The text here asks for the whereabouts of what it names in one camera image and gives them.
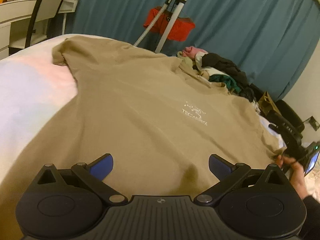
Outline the person right hand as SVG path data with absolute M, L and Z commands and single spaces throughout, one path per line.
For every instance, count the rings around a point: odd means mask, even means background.
M 301 200 L 304 200 L 309 194 L 305 184 L 303 166 L 296 161 L 295 158 L 287 157 L 285 155 L 278 155 L 275 159 L 275 164 L 282 170 L 284 170 L 284 168 L 289 168 L 289 170 L 291 170 L 290 183 Z

